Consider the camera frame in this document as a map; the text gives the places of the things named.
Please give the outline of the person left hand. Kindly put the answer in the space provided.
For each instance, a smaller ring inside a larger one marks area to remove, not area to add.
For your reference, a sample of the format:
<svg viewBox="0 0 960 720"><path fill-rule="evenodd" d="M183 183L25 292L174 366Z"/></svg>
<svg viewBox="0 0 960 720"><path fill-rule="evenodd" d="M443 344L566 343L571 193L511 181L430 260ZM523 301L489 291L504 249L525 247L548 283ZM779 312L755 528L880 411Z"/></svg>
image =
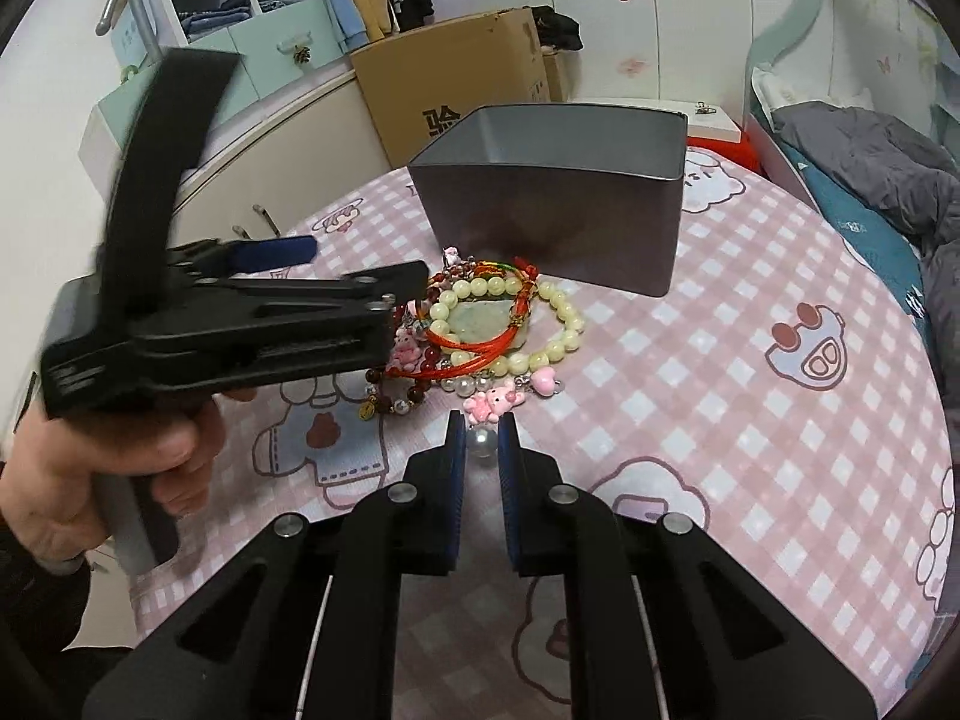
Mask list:
<svg viewBox="0 0 960 720"><path fill-rule="evenodd" d="M146 476L171 515L200 511L226 442L220 405L148 416L67 421L35 401L16 427L2 472L2 518L39 561L65 562L103 544L109 527L94 504L93 478Z"/></svg>

